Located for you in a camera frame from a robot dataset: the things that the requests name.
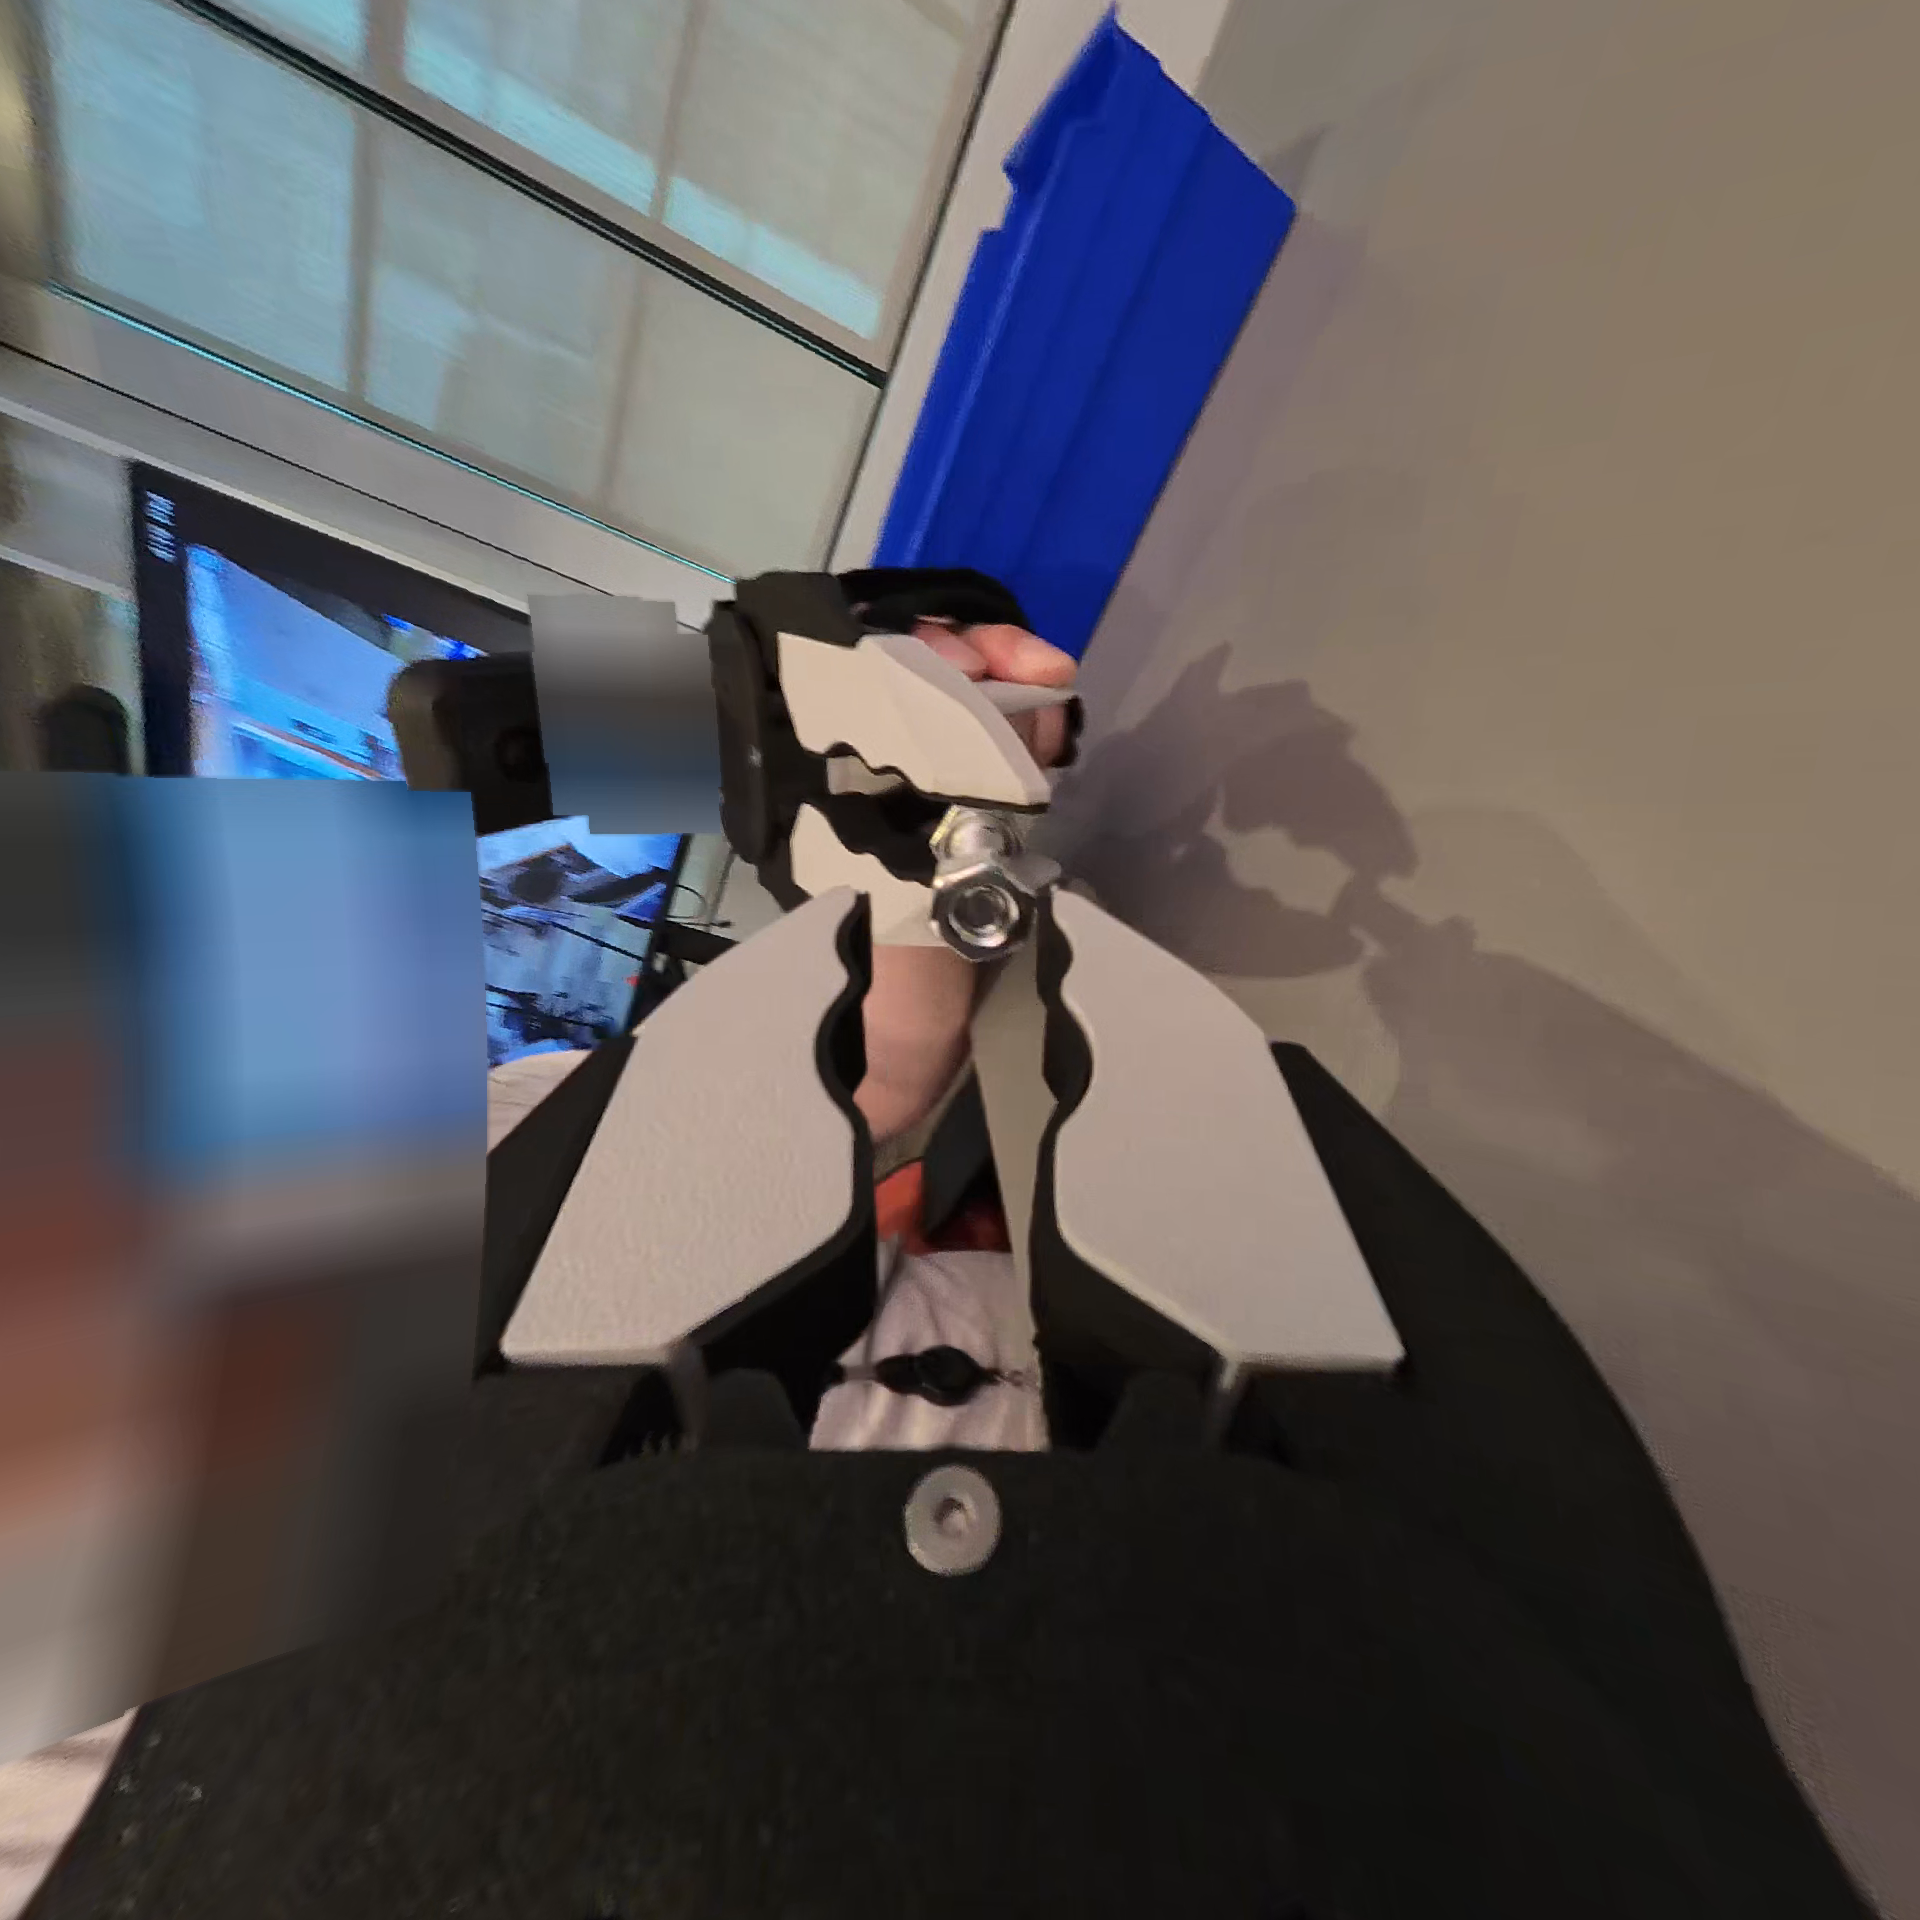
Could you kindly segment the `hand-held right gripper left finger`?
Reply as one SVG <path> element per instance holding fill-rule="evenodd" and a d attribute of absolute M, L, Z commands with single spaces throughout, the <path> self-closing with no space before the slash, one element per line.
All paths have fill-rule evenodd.
<path fill-rule="evenodd" d="M 872 1141 L 852 1090 L 870 907 L 826 894 L 709 963 L 632 1035 L 501 1355 L 758 1373 L 816 1411 L 872 1321 Z"/>

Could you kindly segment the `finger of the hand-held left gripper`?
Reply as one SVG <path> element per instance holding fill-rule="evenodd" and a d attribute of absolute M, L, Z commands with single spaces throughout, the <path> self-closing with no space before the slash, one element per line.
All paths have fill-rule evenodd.
<path fill-rule="evenodd" d="M 950 806 L 918 794 L 813 795 L 781 806 L 758 886 L 781 907 L 851 887 L 878 907 L 930 907 L 933 835 Z"/>
<path fill-rule="evenodd" d="M 781 638 L 781 698 L 808 755 L 852 757 L 926 800 L 1012 811 L 1052 795 L 1012 719 L 1082 713 L 1068 688 L 972 682 L 914 638 Z"/>

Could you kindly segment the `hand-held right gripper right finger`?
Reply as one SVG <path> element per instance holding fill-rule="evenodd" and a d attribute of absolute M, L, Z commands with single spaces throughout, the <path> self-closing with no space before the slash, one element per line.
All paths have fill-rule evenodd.
<path fill-rule="evenodd" d="M 1406 1358 L 1262 1026 L 1103 907 L 1055 894 L 1040 936 L 1052 1117 L 1028 1302 L 1054 1381 L 1392 1377 Z"/>

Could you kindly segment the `silver hex bolt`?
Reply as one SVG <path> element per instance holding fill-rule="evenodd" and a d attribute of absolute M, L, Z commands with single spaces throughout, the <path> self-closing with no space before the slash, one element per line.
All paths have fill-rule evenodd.
<path fill-rule="evenodd" d="M 1031 817 L 1005 808 L 950 806 L 927 838 L 935 881 L 1004 866 L 1023 854 Z"/>

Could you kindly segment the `silver hex nut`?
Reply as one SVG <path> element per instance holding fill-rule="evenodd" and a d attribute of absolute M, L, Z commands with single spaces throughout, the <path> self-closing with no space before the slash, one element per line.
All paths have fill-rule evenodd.
<path fill-rule="evenodd" d="M 1044 856 L 994 856 L 943 865 L 927 891 L 927 923 L 972 966 L 1016 953 L 1040 921 L 1062 869 Z"/>

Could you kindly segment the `blue plastic bin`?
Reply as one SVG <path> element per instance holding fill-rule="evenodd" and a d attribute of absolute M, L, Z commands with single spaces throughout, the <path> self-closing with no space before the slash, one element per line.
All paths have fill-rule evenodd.
<path fill-rule="evenodd" d="M 1000 173 L 854 600 L 1082 656 L 1298 209 L 1116 10 Z"/>

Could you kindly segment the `person's left hand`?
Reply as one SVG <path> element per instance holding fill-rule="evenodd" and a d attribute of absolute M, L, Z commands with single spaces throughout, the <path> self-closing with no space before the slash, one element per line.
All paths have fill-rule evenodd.
<path fill-rule="evenodd" d="M 1062 713 L 1076 701 L 1076 661 L 1019 627 L 920 619 L 911 637 L 959 671 L 1004 719 Z"/>

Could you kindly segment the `orange cloth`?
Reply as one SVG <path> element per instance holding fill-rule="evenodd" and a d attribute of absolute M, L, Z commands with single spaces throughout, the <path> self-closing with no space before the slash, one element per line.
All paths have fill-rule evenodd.
<path fill-rule="evenodd" d="M 878 1242 L 904 1258 L 1005 1258 L 1012 1251 L 989 1161 L 956 1177 L 938 1168 L 935 1181 L 924 1160 L 902 1165 L 878 1183 L 872 1202 Z"/>

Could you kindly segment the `large window with blinds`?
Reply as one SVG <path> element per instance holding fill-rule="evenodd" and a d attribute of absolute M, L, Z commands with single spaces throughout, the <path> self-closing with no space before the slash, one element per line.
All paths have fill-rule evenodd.
<path fill-rule="evenodd" d="M 979 3 L 4 5 L 4 275 L 677 560 L 818 560 Z"/>

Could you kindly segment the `wall screen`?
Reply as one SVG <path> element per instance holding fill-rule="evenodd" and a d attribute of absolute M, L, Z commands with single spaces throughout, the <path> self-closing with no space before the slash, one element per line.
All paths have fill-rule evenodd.
<path fill-rule="evenodd" d="M 144 755 L 162 777 L 466 794 L 492 1065 L 646 1001 L 687 839 L 555 811 L 523 611 L 156 465 L 128 471 Z"/>

